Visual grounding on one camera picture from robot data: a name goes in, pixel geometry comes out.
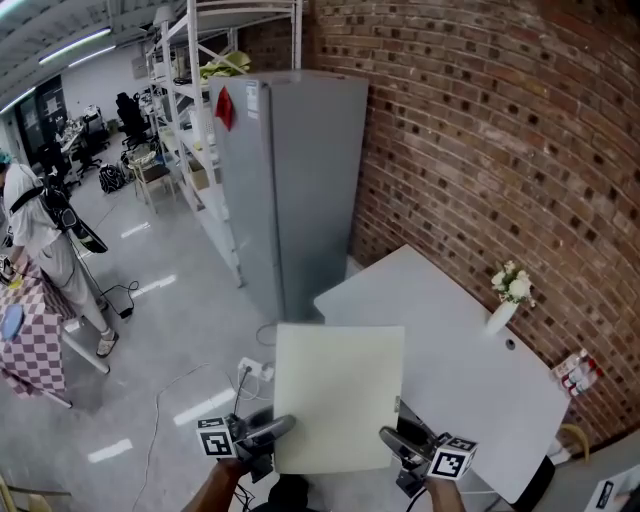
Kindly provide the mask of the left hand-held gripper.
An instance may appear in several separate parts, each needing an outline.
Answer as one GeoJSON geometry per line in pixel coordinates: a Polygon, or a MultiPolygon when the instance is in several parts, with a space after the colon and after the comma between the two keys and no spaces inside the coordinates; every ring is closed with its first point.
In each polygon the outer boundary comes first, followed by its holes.
{"type": "Polygon", "coordinates": [[[239,461],[257,483],[273,471],[273,443],[295,425],[294,416],[274,417],[269,406],[246,417],[200,419],[196,434],[206,456],[239,461]]]}

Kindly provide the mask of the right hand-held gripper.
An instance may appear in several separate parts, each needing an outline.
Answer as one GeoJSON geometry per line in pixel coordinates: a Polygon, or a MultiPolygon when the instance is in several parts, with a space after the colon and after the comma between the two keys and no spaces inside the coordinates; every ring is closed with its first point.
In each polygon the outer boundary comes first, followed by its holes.
{"type": "Polygon", "coordinates": [[[396,485],[415,497],[427,478],[460,480],[471,468],[478,444],[448,432],[436,435],[403,401],[396,429],[382,427],[381,440],[400,461],[396,485]]]}

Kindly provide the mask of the cream rectangular board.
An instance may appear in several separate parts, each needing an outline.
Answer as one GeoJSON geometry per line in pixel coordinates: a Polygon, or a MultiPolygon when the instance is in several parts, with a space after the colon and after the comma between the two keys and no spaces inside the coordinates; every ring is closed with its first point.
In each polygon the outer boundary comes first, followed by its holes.
{"type": "Polygon", "coordinates": [[[275,443],[276,472],[390,466],[379,431],[397,424],[404,345],[401,326],[278,325],[273,412],[295,424],[275,443]]]}

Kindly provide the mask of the person's left forearm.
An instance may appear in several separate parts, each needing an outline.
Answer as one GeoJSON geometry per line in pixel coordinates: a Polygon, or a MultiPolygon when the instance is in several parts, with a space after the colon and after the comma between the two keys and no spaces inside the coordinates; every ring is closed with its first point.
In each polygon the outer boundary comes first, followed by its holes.
{"type": "Polygon", "coordinates": [[[249,472],[238,459],[221,459],[181,512],[229,512],[240,479],[249,472]]]}

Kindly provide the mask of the person's right forearm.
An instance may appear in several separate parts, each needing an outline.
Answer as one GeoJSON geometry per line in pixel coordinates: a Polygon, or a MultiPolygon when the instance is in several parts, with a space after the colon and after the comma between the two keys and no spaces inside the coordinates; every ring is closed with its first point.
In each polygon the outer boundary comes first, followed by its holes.
{"type": "Polygon", "coordinates": [[[433,512],[466,512],[454,481],[427,478],[424,487],[430,495],[433,512]]]}

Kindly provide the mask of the white power strip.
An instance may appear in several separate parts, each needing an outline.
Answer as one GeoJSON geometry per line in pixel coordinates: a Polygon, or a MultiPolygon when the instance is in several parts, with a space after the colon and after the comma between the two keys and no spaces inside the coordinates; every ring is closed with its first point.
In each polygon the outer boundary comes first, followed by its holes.
{"type": "Polygon", "coordinates": [[[275,375],[275,366],[273,362],[261,363],[248,357],[243,357],[238,364],[240,376],[244,374],[251,375],[258,381],[269,383],[275,375]]]}

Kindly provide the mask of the person's dark legs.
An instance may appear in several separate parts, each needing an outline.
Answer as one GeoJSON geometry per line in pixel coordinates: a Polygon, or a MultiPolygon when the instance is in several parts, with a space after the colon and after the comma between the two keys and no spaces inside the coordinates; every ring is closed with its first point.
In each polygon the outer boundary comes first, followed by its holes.
{"type": "Polygon", "coordinates": [[[308,507],[309,482],[301,475],[281,475],[261,512],[314,512],[308,507]]]}

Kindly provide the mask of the white table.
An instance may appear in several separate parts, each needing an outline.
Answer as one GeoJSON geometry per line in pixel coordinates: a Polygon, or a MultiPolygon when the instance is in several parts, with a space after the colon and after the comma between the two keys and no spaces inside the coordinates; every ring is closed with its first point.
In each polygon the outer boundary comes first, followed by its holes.
{"type": "Polygon", "coordinates": [[[569,400],[515,334],[485,331],[488,311],[405,245],[315,298],[328,325],[405,329],[402,400],[434,432],[477,442],[472,470],[516,502],[569,400]]]}

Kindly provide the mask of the wooden chair with black seat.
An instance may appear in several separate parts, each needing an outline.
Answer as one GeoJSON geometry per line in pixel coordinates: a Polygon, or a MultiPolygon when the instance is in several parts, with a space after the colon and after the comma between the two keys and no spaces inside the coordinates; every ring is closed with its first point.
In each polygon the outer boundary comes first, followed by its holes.
{"type": "MultiPolygon", "coordinates": [[[[590,460],[590,445],[585,432],[577,425],[561,424],[561,431],[572,434],[582,445],[583,457],[586,463],[590,460]]],[[[531,481],[520,495],[519,499],[511,504],[514,512],[533,512],[548,489],[555,475],[555,466],[548,456],[545,456],[531,481]]]]}

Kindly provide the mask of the white vase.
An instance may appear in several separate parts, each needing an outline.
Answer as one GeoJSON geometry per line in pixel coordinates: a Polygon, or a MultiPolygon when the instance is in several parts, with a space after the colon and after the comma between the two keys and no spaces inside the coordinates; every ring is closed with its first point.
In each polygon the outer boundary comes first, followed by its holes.
{"type": "Polygon", "coordinates": [[[485,325],[485,334],[493,336],[504,328],[518,308],[518,304],[511,301],[504,301],[490,315],[485,325]]]}

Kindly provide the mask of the red cap clear bottle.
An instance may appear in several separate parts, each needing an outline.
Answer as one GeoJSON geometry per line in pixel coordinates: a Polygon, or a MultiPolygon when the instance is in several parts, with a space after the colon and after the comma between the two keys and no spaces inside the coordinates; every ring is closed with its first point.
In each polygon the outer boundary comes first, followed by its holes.
{"type": "Polygon", "coordinates": [[[584,375],[579,381],[573,384],[568,393],[571,397],[577,397],[586,392],[601,376],[601,369],[595,368],[584,375]]]}
{"type": "Polygon", "coordinates": [[[566,374],[562,380],[561,385],[565,389],[569,389],[576,385],[583,378],[585,378],[596,367],[595,360],[587,358],[581,361],[574,369],[566,374]]]}

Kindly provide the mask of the white flower bouquet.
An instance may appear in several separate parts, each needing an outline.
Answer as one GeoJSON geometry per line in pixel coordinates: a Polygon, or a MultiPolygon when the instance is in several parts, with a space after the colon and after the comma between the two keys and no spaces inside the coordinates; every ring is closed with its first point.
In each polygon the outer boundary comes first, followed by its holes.
{"type": "Polygon", "coordinates": [[[492,289],[498,294],[501,303],[519,305],[527,303],[534,307],[533,285],[529,274],[513,260],[506,261],[491,278],[492,289]]]}

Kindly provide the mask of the white cabinet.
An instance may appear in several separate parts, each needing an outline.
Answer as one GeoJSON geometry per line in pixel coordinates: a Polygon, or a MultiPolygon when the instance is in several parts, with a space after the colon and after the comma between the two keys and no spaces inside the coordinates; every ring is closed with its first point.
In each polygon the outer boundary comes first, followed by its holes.
{"type": "Polygon", "coordinates": [[[559,466],[535,512],[640,512],[640,430],[559,466]]]}

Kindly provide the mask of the grey refrigerator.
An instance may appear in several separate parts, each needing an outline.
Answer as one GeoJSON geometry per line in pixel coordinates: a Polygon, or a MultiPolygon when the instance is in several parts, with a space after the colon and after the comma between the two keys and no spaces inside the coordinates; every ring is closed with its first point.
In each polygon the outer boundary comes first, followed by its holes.
{"type": "Polygon", "coordinates": [[[213,77],[214,135],[244,287],[270,322],[302,322],[345,276],[368,82],[318,70],[213,77]],[[215,117],[225,86],[228,132],[215,117]]]}

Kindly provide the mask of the checkered cloth table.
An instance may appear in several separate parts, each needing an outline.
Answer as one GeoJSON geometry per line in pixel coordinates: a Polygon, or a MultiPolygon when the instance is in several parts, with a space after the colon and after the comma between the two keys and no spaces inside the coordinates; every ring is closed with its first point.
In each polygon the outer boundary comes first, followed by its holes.
{"type": "Polygon", "coordinates": [[[99,372],[110,372],[106,363],[89,353],[67,330],[77,320],[74,310],[31,261],[18,268],[10,285],[0,285],[0,319],[10,304],[21,304],[25,318],[12,341],[0,339],[0,378],[19,397],[44,395],[66,408],[72,406],[63,397],[63,347],[75,351],[99,372]]]}

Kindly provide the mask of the light wooden chair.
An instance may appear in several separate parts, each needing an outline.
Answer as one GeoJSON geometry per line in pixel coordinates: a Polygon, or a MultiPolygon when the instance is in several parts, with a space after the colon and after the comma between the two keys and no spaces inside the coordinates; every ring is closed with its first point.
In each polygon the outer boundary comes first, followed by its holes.
{"type": "Polygon", "coordinates": [[[0,512],[53,512],[47,498],[71,498],[68,491],[36,490],[10,485],[0,475],[0,512]],[[26,507],[16,504],[14,495],[26,498],[26,507]]]}

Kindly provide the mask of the blue plate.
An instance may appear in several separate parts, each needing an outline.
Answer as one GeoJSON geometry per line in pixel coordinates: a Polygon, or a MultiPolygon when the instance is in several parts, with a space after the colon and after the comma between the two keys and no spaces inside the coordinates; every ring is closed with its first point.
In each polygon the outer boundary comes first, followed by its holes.
{"type": "Polygon", "coordinates": [[[0,319],[0,339],[3,342],[12,341],[19,334],[24,318],[24,308],[21,304],[8,305],[0,319]]]}

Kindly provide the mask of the black and white bag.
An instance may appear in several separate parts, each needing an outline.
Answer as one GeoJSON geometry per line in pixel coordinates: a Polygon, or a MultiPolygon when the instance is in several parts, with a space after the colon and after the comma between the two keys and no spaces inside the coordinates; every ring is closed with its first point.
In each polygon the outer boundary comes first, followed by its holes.
{"type": "Polygon", "coordinates": [[[100,188],[105,194],[117,192],[127,184],[123,172],[114,165],[102,165],[98,178],[100,188]]]}

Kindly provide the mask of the white metal shelving rack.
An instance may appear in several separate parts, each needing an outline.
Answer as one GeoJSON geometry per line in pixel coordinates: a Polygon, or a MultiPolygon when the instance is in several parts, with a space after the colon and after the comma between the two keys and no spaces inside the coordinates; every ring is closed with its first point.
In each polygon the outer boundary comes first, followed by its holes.
{"type": "Polygon", "coordinates": [[[200,69],[212,63],[244,73],[229,57],[239,48],[239,30],[281,19],[291,23],[291,66],[299,68],[303,6],[303,0],[185,0],[183,12],[165,4],[153,21],[159,33],[145,58],[152,93],[168,100],[165,112],[153,115],[163,156],[174,160],[185,200],[237,284],[242,276],[215,146],[214,102],[200,69]]]}

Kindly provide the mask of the red cloth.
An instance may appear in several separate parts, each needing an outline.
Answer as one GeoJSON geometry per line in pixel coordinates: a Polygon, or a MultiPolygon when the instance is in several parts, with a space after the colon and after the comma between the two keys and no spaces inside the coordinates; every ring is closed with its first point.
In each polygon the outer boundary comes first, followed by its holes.
{"type": "Polygon", "coordinates": [[[221,121],[228,132],[232,130],[235,120],[235,108],[231,95],[225,86],[223,86],[218,93],[215,117],[221,121]]]}

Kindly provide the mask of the black office chair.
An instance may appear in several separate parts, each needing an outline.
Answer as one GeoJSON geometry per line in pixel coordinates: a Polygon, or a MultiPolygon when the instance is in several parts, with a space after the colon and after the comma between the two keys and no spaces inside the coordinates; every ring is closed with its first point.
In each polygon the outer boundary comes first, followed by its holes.
{"type": "Polygon", "coordinates": [[[116,106],[120,119],[118,131],[126,135],[122,144],[134,149],[146,142],[150,124],[143,119],[138,103],[127,93],[121,92],[117,95],[116,106]]]}
{"type": "Polygon", "coordinates": [[[100,110],[93,115],[85,115],[82,118],[83,128],[71,146],[71,160],[77,162],[79,167],[75,170],[79,180],[91,169],[100,169],[103,161],[95,155],[104,151],[109,146],[109,132],[100,110]]]}

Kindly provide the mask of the ceiling tube light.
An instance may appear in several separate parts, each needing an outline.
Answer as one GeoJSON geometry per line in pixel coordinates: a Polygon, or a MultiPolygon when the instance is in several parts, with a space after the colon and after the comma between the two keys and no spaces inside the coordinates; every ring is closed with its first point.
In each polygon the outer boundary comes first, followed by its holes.
{"type": "Polygon", "coordinates": [[[48,62],[50,62],[52,60],[55,60],[55,59],[61,57],[62,55],[66,54],[66,53],[68,53],[68,52],[70,52],[72,50],[75,50],[76,48],[79,48],[79,47],[81,47],[81,46],[83,46],[85,44],[88,44],[88,43],[93,42],[95,40],[98,40],[98,39],[101,39],[103,37],[106,37],[107,35],[110,35],[111,32],[112,32],[112,29],[110,27],[108,27],[108,28],[103,28],[103,29],[101,29],[99,31],[96,31],[94,33],[91,33],[91,34],[89,34],[89,35],[87,35],[85,37],[76,39],[73,42],[71,42],[71,43],[69,43],[69,44],[67,44],[67,45],[65,45],[63,47],[60,47],[60,48],[58,48],[57,50],[55,50],[53,52],[50,52],[46,56],[41,57],[39,59],[38,63],[40,65],[45,65],[48,62]]]}
{"type": "Polygon", "coordinates": [[[78,66],[80,66],[80,65],[82,65],[82,64],[84,64],[84,63],[86,63],[88,61],[91,61],[91,60],[93,60],[95,58],[98,58],[98,57],[101,57],[101,56],[103,56],[105,54],[108,54],[109,52],[115,50],[116,48],[117,48],[117,45],[111,45],[111,46],[105,47],[105,48],[100,49],[98,51],[95,51],[95,52],[93,52],[93,53],[91,53],[89,55],[86,55],[86,56],[84,56],[84,57],[82,57],[80,59],[75,60],[74,62],[70,63],[67,67],[68,68],[78,67],[78,66]]]}

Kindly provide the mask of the white frame chair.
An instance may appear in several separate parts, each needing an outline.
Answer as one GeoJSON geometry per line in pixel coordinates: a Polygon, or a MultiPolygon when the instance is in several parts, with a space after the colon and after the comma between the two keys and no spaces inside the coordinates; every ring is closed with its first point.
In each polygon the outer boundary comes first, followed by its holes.
{"type": "Polygon", "coordinates": [[[140,188],[145,204],[152,213],[157,208],[152,198],[152,190],[161,188],[176,200],[176,192],[171,171],[156,160],[156,151],[138,146],[127,154],[127,166],[133,173],[134,182],[140,188]]]}

